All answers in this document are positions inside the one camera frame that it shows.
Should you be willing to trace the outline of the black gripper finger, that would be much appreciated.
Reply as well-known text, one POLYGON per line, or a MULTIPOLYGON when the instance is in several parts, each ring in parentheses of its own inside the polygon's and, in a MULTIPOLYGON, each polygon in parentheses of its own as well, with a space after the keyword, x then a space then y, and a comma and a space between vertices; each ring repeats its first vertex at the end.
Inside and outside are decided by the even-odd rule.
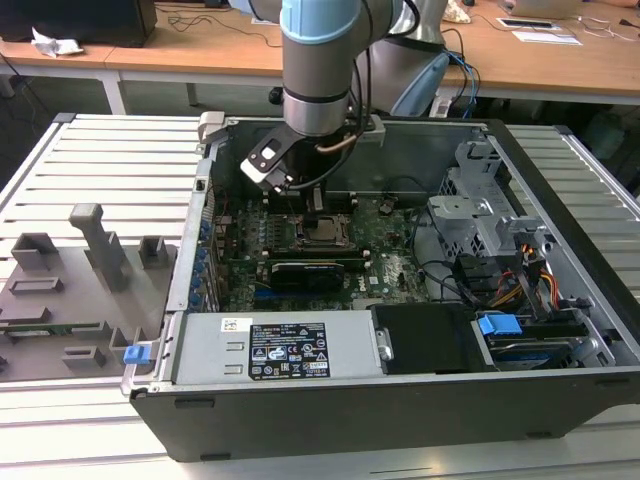
POLYGON ((324 193, 321 185, 314 186, 308 195, 308 224, 317 226, 320 216, 324 213, 324 193))

